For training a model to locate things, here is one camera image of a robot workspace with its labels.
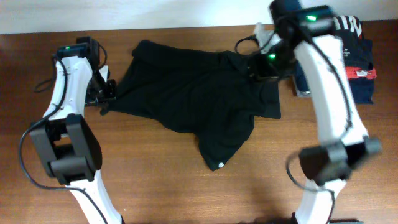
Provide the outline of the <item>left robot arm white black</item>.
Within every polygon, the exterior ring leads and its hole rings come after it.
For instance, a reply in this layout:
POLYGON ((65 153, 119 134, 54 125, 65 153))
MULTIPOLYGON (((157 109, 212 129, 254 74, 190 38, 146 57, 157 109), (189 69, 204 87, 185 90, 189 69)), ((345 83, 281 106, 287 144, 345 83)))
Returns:
POLYGON ((46 174, 59 185, 28 179, 41 189, 71 192, 89 223, 124 223, 103 183, 100 144, 84 118, 85 106, 96 105, 108 91, 108 67, 100 63, 101 49, 88 42, 60 47, 53 56, 55 86, 49 107, 25 133, 46 174))

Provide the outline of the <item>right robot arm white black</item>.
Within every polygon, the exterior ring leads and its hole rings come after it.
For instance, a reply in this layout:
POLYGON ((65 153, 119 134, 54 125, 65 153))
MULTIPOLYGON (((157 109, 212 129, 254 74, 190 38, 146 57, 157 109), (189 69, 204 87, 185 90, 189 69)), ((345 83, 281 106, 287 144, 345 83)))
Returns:
POLYGON ((356 109, 331 8, 272 1, 269 10, 274 30, 254 31, 259 49, 251 55, 252 74, 260 82, 279 81, 298 62, 318 125, 318 145, 286 159, 287 165, 298 159, 306 178, 299 184, 302 201, 288 222, 331 223, 339 192, 354 170, 380 153, 381 142, 369 136, 356 109))

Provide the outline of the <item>black t-shirt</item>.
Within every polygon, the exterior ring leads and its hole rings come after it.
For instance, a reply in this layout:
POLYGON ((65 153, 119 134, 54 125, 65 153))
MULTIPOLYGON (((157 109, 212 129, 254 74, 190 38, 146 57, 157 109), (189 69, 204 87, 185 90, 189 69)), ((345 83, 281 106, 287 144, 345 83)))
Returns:
POLYGON ((210 170, 222 168, 250 137, 255 117, 280 119, 277 84, 257 82, 236 53, 178 49, 142 40, 110 111, 192 133, 210 170))

